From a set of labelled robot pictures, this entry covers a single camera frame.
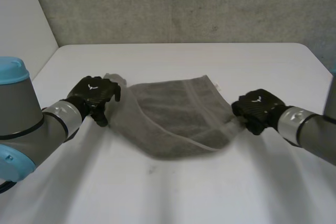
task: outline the gray towel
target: gray towel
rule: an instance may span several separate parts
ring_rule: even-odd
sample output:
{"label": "gray towel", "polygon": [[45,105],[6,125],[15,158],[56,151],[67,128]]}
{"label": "gray towel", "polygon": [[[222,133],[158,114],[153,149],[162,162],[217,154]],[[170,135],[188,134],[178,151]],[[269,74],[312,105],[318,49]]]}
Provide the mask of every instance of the gray towel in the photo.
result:
{"label": "gray towel", "polygon": [[208,76],[126,87],[117,74],[121,100],[106,105],[109,126],[156,158],[214,152],[243,130]]}

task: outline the concrete wall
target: concrete wall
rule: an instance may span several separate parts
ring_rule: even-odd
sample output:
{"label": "concrete wall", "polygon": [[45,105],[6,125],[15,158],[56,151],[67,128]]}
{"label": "concrete wall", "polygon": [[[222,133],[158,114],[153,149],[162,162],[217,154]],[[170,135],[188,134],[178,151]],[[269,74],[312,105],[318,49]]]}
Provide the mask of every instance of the concrete wall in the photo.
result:
{"label": "concrete wall", "polygon": [[298,42],[328,68],[336,0],[39,0],[59,43]]}
{"label": "concrete wall", "polygon": [[0,0],[0,56],[23,59],[33,79],[57,48],[38,0]]}

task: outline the white wall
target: white wall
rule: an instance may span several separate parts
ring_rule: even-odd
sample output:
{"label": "white wall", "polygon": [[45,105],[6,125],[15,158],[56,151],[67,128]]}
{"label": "white wall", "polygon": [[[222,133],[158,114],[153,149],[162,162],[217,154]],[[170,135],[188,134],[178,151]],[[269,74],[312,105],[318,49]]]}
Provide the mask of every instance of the white wall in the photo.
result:
{"label": "white wall", "polygon": [[33,79],[57,48],[38,0],[0,0],[0,56],[23,59]]}

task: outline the black cable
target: black cable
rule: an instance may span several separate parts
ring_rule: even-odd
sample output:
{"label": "black cable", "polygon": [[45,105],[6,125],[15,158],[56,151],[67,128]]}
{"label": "black cable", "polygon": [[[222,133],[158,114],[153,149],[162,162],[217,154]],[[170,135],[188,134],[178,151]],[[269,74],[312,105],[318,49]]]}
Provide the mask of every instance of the black cable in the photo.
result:
{"label": "black cable", "polygon": [[16,185],[16,182],[6,181],[0,185],[0,194],[4,193],[5,191],[11,189],[13,186]]}

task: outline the table surface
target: table surface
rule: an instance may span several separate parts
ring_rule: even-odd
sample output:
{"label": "table surface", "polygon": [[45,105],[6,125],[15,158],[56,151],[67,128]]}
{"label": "table surface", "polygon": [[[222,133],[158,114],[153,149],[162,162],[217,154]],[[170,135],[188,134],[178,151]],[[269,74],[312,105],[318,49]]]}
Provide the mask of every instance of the table surface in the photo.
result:
{"label": "table surface", "polygon": [[[65,46],[34,80],[41,107],[106,72],[129,85],[207,74],[229,103],[263,88],[317,113],[332,78],[300,44]],[[334,223],[335,209],[336,168],[272,129],[244,132],[211,156],[158,161],[86,119],[75,139],[0,196],[0,223]]]}

